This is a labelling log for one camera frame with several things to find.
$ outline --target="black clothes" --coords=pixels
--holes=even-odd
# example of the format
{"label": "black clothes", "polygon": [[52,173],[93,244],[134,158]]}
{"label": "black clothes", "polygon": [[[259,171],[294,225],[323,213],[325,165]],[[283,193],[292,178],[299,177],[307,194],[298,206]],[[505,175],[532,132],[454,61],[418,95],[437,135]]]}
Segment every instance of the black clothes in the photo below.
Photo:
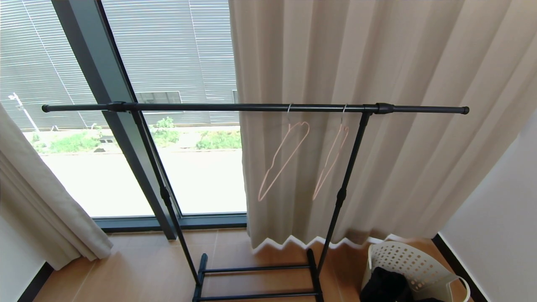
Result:
{"label": "black clothes", "polygon": [[414,301],[407,279],[396,272],[376,267],[360,292],[361,302],[442,302],[428,298]]}

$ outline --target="road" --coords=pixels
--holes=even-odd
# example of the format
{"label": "road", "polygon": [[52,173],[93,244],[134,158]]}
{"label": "road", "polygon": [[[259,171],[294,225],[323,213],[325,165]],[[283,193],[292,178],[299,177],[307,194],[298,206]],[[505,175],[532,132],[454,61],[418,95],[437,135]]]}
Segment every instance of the road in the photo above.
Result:
{"label": "road", "polygon": [[[241,150],[159,154],[183,213],[246,212]],[[153,215],[123,154],[41,158],[90,216]]]}

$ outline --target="gray building exterior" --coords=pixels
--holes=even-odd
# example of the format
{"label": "gray building exterior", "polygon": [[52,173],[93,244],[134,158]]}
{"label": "gray building exterior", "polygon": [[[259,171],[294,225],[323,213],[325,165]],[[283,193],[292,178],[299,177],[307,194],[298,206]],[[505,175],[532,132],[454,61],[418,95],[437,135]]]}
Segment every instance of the gray building exterior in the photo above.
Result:
{"label": "gray building exterior", "polygon": [[[141,103],[233,103],[236,80],[227,0],[103,0]],[[100,112],[43,113],[42,104],[95,103],[50,0],[0,2],[0,102],[23,131],[107,127]],[[180,125],[238,123],[236,112],[151,112]]]}

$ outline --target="curtain fold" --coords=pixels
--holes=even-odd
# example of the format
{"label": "curtain fold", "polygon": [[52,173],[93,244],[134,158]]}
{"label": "curtain fold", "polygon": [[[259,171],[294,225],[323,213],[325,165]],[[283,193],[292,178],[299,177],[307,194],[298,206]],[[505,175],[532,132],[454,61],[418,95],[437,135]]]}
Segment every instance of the curtain fold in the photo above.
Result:
{"label": "curtain fold", "polygon": [[[433,237],[537,107],[533,2],[230,0],[230,13],[241,102],[470,107],[371,116],[333,242]],[[289,114],[310,133],[258,202],[287,114],[241,113],[253,246],[326,235],[360,114],[344,115],[349,139],[312,200],[340,117]],[[301,135],[290,135],[268,183]]]}
{"label": "curtain fold", "polygon": [[0,215],[56,270],[81,255],[94,260],[110,254],[107,235],[67,193],[1,105]]}

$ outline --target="rack base foot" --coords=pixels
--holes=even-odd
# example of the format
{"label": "rack base foot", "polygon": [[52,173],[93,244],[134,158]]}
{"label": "rack base foot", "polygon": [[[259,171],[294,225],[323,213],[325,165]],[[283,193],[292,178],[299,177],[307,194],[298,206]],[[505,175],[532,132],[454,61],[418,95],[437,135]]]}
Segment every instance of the rack base foot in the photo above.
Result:
{"label": "rack base foot", "polygon": [[[315,263],[315,256],[311,249],[306,252],[308,257],[308,264],[304,265],[278,265],[270,267],[255,267],[255,268],[232,268],[232,269],[207,269],[207,254],[201,256],[200,268],[198,270],[199,284],[194,289],[194,296],[192,302],[201,301],[224,301],[224,300],[246,300],[246,299],[262,299],[262,298],[286,298],[286,297],[303,297],[312,296],[315,297],[315,302],[324,302],[323,291],[321,289],[321,282],[319,280],[319,274],[317,272],[317,264]],[[282,293],[262,293],[262,294],[245,294],[241,296],[220,296],[220,297],[202,297],[201,291],[203,289],[203,281],[205,274],[218,274],[227,273],[232,274],[234,272],[244,271],[261,271],[261,270],[284,270],[284,269],[309,269],[311,275],[311,282],[313,284],[312,291],[302,292],[282,292]]]}

